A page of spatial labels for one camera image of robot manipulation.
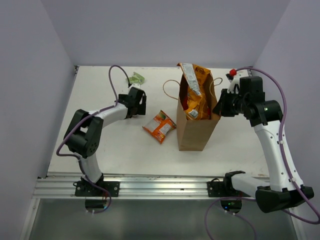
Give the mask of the tall orange snack bag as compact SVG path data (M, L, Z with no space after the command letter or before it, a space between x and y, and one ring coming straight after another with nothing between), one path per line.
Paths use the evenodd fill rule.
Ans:
M205 83L211 71L192 63L179 63L187 87L183 92L183 110L190 120L208 120L209 105L205 92Z

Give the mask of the brown paper bag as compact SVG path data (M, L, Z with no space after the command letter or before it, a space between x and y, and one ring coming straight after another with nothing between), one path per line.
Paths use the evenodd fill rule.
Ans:
M213 113L213 109L218 102L215 94L214 79L210 74L204 83L205 96L208 101L209 119L187 119L183 108L187 97L187 86L185 77L182 76L179 83L179 94L175 98L177 100L176 134L178 149L180 151L203 151L220 120L220 116Z

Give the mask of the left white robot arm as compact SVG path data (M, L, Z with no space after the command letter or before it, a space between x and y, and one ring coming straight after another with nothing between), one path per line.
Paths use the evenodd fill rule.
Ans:
M77 159L82 173L80 189L95 197L107 192L96 157L102 130L117 121L144 116L146 104L145 91L131 86L127 94L118 95L112 106L96 111L79 109L74 113L56 154Z

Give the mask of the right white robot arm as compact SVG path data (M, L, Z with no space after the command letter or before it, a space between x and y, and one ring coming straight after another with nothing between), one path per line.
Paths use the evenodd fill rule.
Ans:
M223 178L223 192L231 197L239 192L253 197L264 213L297 207L313 198L313 188L304 185L286 145L280 104L265 99L262 78L229 73L226 77L230 85L221 90L212 112L221 117L242 114L249 120L262 146L269 181L258 180L244 171L232 171Z

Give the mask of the small orange snack packet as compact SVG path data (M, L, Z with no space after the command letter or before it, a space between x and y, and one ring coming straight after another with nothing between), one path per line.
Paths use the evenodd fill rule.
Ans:
M160 110L159 113L142 128L162 144L167 134L176 129L176 127L177 125L174 121L164 111Z

